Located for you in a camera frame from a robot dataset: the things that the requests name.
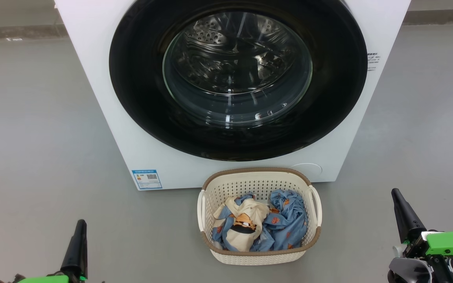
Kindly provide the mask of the blue patterned garment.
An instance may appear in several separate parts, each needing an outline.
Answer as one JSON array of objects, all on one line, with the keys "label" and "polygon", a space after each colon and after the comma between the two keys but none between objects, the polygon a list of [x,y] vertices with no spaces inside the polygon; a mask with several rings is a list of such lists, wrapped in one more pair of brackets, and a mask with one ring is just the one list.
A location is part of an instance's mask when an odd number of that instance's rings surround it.
[{"label": "blue patterned garment", "polygon": [[271,192],[269,202],[263,204],[270,209],[263,224],[274,240],[268,252],[299,248],[309,227],[303,198],[293,190],[277,189]]}]

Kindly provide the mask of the white front-load washing machine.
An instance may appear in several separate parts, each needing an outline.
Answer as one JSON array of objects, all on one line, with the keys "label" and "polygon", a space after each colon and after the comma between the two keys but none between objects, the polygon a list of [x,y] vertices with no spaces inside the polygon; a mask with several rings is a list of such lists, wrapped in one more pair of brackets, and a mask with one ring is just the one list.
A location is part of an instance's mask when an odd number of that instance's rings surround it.
[{"label": "white front-load washing machine", "polygon": [[55,0],[55,4],[131,178],[132,170],[157,170],[163,189],[184,189],[200,187],[221,171],[291,169],[300,163],[320,165],[322,182],[337,179],[411,3],[342,1],[365,32],[367,54],[381,55],[377,69],[367,72],[358,102],[345,120],[316,143],[284,156],[247,162],[211,160],[180,152],[148,134],[121,105],[111,82],[109,53],[115,30],[135,0]]}]

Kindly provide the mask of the round black glass washer door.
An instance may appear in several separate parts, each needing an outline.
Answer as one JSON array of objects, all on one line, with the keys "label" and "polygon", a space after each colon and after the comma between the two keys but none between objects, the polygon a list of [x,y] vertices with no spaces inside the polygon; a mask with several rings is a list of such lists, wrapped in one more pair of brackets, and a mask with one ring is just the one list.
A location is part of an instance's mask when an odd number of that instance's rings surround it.
[{"label": "round black glass washer door", "polygon": [[[246,11],[274,18],[307,45],[313,73],[289,112],[257,127],[223,128],[187,114],[162,75],[174,37],[200,18]],[[109,71],[128,115],[148,134],[200,158],[257,161],[303,149],[329,134],[358,102],[367,76],[367,45],[342,0],[135,0],[115,30]]]}]

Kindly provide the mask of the cream perforated laundry basket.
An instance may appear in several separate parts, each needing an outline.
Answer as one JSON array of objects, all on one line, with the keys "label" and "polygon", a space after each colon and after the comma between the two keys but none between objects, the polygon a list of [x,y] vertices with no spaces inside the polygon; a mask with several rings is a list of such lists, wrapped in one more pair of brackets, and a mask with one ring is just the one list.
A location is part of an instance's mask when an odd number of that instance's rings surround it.
[{"label": "cream perforated laundry basket", "polygon": [[[299,248],[270,252],[234,252],[214,246],[213,214],[230,197],[251,192],[256,200],[268,203],[272,191],[293,190],[304,200],[308,231]],[[205,181],[197,199],[197,221],[200,235],[216,260],[225,265],[278,265],[301,258],[317,243],[322,227],[320,195],[302,173],[288,168],[248,168],[217,172]]]}]

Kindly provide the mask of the round white filter cover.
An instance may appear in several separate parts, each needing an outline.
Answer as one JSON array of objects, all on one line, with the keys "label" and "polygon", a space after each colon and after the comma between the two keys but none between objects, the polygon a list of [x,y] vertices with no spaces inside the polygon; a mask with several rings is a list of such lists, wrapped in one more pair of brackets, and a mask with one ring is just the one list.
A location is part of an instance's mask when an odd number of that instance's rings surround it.
[{"label": "round white filter cover", "polygon": [[314,182],[322,182],[321,174],[322,174],[322,167],[320,165],[314,163],[300,163],[296,165],[292,165],[291,169],[296,170],[302,173],[304,176],[311,181]]}]

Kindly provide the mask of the black printed text label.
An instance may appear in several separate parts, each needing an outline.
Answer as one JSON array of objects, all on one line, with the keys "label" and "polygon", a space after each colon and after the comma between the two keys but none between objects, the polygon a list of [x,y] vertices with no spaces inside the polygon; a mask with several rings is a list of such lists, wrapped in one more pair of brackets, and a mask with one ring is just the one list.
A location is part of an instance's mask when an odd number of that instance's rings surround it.
[{"label": "black printed text label", "polygon": [[367,71],[374,72],[381,62],[381,55],[377,52],[367,54]]}]

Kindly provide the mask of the stainless steel washing machine drum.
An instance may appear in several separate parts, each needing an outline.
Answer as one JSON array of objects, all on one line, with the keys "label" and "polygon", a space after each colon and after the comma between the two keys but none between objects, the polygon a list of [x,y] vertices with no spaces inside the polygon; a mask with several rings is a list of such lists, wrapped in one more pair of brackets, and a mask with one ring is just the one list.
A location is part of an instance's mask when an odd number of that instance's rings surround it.
[{"label": "stainless steel washing machine drum", "polygon": [[187,25],[162,62],[174,101],[193,118],[227,129],[280,118],[302,100],[312,73],[309,49],[293,29],[246,11]]}]

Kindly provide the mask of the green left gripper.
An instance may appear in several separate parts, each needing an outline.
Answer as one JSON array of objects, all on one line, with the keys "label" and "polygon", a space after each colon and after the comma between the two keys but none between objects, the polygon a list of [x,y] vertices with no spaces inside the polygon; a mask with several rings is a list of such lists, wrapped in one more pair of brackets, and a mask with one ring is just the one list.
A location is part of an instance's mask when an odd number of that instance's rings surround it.
[{"label": "green left gripper", "polygon": [[64,274],[42,277],[25,277],[17,274],[13,281],[0,283],[87,283],[88,242],[87,223],[78,220],[61,265]]}]

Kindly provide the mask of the cream garment with tiger print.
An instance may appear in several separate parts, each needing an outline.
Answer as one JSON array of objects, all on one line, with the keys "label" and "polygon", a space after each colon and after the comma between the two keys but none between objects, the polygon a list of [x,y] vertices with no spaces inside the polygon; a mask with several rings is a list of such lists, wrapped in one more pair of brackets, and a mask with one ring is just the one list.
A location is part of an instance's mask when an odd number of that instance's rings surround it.
[{"label": "cream garment with tiger print", "polygon": [[213,214],[214,246],[234,252],[268,252],[274,244],[263,224],[269,212],[269,206],[250,193],[228,198]]}]

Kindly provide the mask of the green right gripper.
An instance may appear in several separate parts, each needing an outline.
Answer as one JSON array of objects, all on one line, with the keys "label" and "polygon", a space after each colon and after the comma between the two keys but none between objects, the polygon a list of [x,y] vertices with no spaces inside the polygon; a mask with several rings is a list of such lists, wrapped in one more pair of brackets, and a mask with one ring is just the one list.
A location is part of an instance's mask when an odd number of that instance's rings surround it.
[{"label": "green right gripper", "polygon": [[453,283],[453,232],[427,231],[398,188],[391,190],[400,245],[394,283]]}]

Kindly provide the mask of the blue energy label sticker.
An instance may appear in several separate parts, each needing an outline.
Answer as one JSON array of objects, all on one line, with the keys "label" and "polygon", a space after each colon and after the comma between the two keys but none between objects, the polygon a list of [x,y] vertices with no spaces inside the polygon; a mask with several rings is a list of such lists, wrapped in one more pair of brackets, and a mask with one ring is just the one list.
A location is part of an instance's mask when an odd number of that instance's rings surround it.
[{"label": "blue energy label sticker", "polygon": [[131,172],[137,190],[163,189],[157,170],[132,170]]}]

